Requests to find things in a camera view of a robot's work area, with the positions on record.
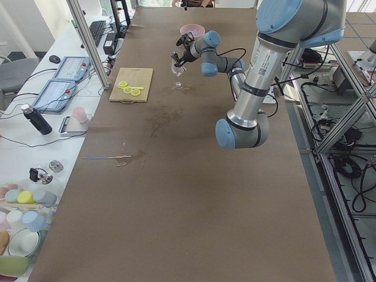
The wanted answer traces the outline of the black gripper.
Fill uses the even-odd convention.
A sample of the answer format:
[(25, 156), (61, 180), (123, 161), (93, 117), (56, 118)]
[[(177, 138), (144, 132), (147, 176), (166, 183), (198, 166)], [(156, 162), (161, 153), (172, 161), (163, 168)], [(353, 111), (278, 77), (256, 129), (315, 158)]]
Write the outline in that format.
[(176, 42), (176, 46), (180, 46), (180, 45), (183, 45), (184, 46), (184, 52), (183, 52), (183, 56), (184, 57), (184, 60), (185, 62), (194, 62), (196, 60), (196, 57), (193, 55), (192, 51), (191, 51), (191, 48), (194, 49), (194, 51), (196, 50), (194, 48), (194, 44), (195, 44), (195, 40), (194, 40), (194, 37), (191, 35), (191, 34), (184, 34), (180, 37), (180, 39), (177, 40)]

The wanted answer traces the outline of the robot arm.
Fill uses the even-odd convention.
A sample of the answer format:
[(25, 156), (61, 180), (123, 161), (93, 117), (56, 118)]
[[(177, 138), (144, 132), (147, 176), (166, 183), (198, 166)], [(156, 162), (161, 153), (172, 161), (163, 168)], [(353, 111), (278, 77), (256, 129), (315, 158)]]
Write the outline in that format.
[(176, 42), (184, 46), (182, 57), (173, 55), (176, 67), (201, 59), (207, 77), (225, 73), (236, 104), (226, 118), (216, 123), (218, 144), (224, 149), (262, 145), (269, 135), (269, 122), (260, 109), (287, 52), (338, 42), (344, 35), (346, 1), (263, 1), (256, 13), (258, 30), (248, 69), (242, 59), (216, 52), (220, 35), (208, 31), (200, 39), (188, 33)]

